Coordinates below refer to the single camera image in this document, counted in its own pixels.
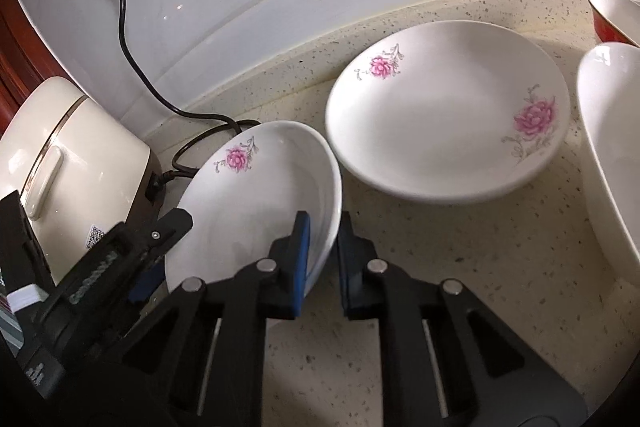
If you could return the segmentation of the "small white floral plate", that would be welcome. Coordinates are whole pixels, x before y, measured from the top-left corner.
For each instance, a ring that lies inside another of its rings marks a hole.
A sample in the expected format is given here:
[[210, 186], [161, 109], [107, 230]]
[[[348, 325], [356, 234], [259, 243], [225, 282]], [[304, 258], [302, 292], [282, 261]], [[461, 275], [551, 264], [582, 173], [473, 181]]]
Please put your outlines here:
[[329, 258], [340, 225], [343, 183], [326, 139], [297, 121], [250, 128], [210, 156], [180, 198], [192, 229], [165, 257], [166, 282], [228, 279], [291, 233], [296, 213], [310, 217], [307, 291]]

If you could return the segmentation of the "cream rice cooker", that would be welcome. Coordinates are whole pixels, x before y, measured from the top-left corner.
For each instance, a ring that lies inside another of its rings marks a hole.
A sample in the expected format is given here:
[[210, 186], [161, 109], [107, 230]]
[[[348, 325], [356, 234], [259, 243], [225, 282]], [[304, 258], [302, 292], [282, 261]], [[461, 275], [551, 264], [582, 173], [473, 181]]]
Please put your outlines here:
[[164, 194], [160, 161], [70, 80], [44, 80], [1, 137], [1, 193], [20, 195], [52, 279], [119, 222], [144, 229]]

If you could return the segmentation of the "large white floral plate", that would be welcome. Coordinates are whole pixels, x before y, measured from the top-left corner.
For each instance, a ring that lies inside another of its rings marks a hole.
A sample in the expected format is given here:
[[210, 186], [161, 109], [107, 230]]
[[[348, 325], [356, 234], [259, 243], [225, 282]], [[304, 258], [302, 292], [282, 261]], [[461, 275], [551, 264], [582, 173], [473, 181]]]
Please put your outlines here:
[[548, 166], [569, 123], [570, 92], [549, 54], [477, 20], [421, 24], [372, 44], [326, 102], [326, 137], [353, 176], [436, 205], [521, 187]]

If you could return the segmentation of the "red and white bowl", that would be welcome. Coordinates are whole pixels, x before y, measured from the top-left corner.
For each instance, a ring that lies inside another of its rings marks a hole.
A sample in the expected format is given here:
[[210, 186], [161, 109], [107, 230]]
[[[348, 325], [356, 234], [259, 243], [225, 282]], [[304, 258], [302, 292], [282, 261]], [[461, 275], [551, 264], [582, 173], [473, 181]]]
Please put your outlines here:
[[639, 46], [639, 2], [636, 0], [588, 0], [593, 29], [600, 42]]

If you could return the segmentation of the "red wooden door frame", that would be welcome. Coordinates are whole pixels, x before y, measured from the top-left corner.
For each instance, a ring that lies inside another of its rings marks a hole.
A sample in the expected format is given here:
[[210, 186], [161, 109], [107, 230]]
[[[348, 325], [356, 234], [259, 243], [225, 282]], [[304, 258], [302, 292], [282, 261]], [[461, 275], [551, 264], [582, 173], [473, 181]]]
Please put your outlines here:
[[40, 83], [65, 72], [29, 23], [18, 0], [1, 0], [1, 131]]

